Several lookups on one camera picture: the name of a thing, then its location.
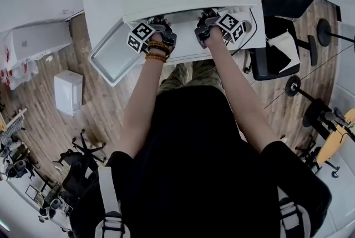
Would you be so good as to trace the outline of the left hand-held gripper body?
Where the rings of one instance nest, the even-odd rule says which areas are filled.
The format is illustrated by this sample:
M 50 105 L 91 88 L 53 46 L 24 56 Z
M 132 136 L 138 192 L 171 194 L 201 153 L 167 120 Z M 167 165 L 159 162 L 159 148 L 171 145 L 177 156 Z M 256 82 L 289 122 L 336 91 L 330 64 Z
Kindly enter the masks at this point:
M 137 53 L 148 54 L 151 49 L 165 53 L 166 57 L 175 49 L 177 35 L 164 20 L 139 23 L 129 34 L 127 45 Z

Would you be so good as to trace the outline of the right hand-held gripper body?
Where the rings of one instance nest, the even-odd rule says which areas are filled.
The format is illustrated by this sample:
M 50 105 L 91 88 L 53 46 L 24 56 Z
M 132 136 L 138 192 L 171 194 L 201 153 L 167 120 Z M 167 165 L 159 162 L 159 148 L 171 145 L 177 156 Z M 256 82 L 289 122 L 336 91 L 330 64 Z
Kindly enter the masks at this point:
M 220 15 L 214 9 L 204 9 L 194 30 L 202 48 L 206 48 L 205 41 L 210 38 L 213 27 L 219 27 L 226 45 L 238 42 L 246 33 L 243 21 L 238 20 L 232 14 L 225 12 Z

